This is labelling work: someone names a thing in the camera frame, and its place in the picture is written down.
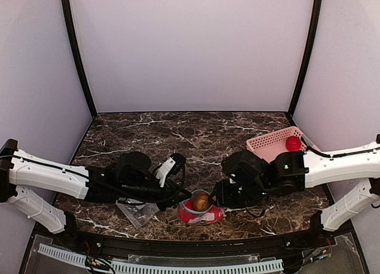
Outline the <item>brown toy kiwi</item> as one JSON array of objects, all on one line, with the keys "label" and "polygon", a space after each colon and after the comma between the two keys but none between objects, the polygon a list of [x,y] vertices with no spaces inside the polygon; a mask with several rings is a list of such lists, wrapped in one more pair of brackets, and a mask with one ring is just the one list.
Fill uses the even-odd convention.
[{"label": "brown toy kiwi", "polygon": [[206,192],[199,191],[194,193],[192,196],[194,210],[197,212],[205,212],[210,207],[208,197],[209,194]]}]

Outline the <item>red toy fruit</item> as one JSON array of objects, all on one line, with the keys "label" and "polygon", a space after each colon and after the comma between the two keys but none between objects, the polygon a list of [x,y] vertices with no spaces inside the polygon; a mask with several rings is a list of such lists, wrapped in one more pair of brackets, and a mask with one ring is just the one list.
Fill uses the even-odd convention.
[{"label": "red toy fruit", "polygon": [[204,214],[204,221],[206,224],[214,224],[224,218],[224,209],[213,206],[207,213]]}]

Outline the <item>large clear zip bag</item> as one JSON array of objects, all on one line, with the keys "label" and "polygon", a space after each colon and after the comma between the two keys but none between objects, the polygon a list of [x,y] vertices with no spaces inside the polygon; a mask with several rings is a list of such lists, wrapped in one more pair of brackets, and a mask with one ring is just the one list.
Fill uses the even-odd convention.
[{"label": "large clear zip bag", "polygon": [[224,208],[213,205],[210,194],[205,190],[195,190],[189,199],[178,205],[176,214],[186,225],[208,225],[224,218]]}]

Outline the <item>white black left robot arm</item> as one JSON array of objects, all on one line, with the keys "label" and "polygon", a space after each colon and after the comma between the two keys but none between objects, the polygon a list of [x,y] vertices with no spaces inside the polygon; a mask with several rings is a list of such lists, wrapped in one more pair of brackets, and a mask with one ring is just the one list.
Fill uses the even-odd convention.
[{"label": "white black left robot arm", "polygon": [[106,168],[65,165],[32,156],[8,139],[1,146],[1,202],[14,204],[52,234],[75,237],[75,216],[47,203],[32,186],[91,203],[153,203],[164,210],[191,195],[183,180],[176,184],[169,178],[184,174],[185,163],[183,155],[174,153],[150,171],[149,156],[132,151]]}]

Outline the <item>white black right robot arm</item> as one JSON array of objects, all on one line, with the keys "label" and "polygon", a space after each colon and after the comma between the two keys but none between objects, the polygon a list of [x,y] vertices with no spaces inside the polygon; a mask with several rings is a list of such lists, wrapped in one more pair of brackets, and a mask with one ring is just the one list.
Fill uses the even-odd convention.
[{"label": "white black right robot arm", "polygon": [[333,232],[379,201],[379,141],[340,151],[321,152],[311,146],[286,151],[271,161],[244,149],[221,164],[227,179],[219,181],[211,193],[221,207],[243,209],[268,196],[286,196],[308,188],[359,179],[358,184],[332,206],[313,215],[311,222]]}]

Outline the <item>small clear zip bag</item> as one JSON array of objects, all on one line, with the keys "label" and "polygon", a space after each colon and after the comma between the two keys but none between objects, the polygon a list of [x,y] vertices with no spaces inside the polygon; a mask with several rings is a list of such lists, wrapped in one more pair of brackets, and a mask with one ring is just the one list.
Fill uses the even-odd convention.
[{"label": "small clear zip bag", "polygon": [[126,205],[121,202],[116,202],[116,206],[136,229],[144,226],[159,211],[159,208],[155,203]]}]

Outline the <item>pink plastic basket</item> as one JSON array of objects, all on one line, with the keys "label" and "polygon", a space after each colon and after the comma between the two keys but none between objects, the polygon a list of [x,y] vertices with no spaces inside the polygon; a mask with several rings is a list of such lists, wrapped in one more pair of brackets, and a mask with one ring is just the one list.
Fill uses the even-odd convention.
[{"label": "pink plastic basket", "polygon": [[248,139],[246,141],[246,148],[270,163],[275,160],[279,154],[289,152],[286,149],[286,140],[290,136],[297,136],[300,138],[302,141],[300,151],[306,151],[308,146],[320,151],[320,149],[299,128],[295,126]]}]

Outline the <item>red toy strawberry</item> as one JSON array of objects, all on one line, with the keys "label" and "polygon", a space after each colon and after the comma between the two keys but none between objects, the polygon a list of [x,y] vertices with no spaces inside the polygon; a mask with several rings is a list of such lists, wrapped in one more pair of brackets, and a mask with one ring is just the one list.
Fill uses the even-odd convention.
[{"label": "red toy strawberry", "polygon": [[286,140],[286,149],[289,152],[300,151],[302,147],[302,141],[297,136],[290,136]]}]

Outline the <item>black front rail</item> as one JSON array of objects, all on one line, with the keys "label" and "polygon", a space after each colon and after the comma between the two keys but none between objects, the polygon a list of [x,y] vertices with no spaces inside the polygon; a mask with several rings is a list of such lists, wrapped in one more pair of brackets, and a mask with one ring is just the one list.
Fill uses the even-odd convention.
[{"label": "black front rail", "polygon": [[104,257],[127,257],[130,254],[155,257],[221,257],[258,254],[260,257],[295,259],[303,251],[329,246],[327,238],[310,231],[271,237],[221,241],[160,241],[112,237],[78,231],[75,237],[45,233],[62,246],[89,251]]}]

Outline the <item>right black frame post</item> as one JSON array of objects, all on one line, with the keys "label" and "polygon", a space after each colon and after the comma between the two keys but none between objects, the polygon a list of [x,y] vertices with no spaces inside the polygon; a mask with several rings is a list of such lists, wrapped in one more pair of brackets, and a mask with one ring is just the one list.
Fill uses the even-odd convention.
[{"label": "right black frame post", "polygon": [[293,116],[295,115],[296,107],[300,99],[300,95],[302,92],[302,88],[303,88],[306,74],[309,67],[309,62],[312,56],[316,32],[318,29],[321,7],[322,7],[322,0],[313,0],[311,18],[310,18],[309,28],[308,28],[308,35],[307,35],[306,43],[305,43],[305,49],[303,52],[302,61],[300,63],[299,73],[297,76],[296,84],[294,86],[289,108],[286,112],[286,117],[288,121],[292,123],[293,125],[296,125],[295,121],[293,120]]}]

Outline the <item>black frame post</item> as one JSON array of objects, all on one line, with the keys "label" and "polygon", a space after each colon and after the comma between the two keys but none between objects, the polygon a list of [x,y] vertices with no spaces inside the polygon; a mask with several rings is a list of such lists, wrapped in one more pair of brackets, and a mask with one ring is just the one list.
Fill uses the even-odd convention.
[{"label": "black frame post", "polygon": [[303,52],[302,61],[300,63],[299,73],[297,76],[296,84],[294,86],[289,108],[286,112],[286,117],[288,121],[292,123],[293,125],[296,125],[295,121],[293,120],[293,116],[295,115],[296,107],[300,99],[300,95],[302,92],[302,88],[303,88],[306,74],[309,67],[309,62],[312,56],[316,32],[318,29],[321,7],[322,7],[322,0],[313,0],[311,18],[310,18],[309,28],[308,28],[308,35],[307,35],[306,43],[305,43],[305,49]]},{"label": "black frame post", "polygon": [[98,112],[93,100],[93,96],[91,95],[90,86],[88,84],[88,79],[83,65],[83,60],[81,58],[80,48],[75,31],[74,18],[71,9],[71,2],[70,0],[61,0],[61,4],[65,20],[66,32],[68,35],[69,45],[71,48],[78,79],[80,81],[87,108],[91,114],[91,118],[94,119],[97,116]]}]

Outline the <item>left black frame post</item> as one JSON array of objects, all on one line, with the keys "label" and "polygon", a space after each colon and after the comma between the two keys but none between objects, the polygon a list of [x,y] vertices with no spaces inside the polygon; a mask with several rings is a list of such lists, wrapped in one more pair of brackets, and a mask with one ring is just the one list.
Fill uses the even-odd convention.
[{"label": "left black frame post", "polygon": [[97,116],[98,112],[93,100],[93,96],[91,95],[90,86],[88,84],[88,79],[83,65],[83,60],[81,58],[80,48],[75,31],[74,18],[71,9],[71,2],[70,0],[61,0],[61,4],[65,20],[66,32],[68,35],[69,45],[71,48],[78,79],[80,81],[87,108],[91,114],[91,118],[94,119]]}]

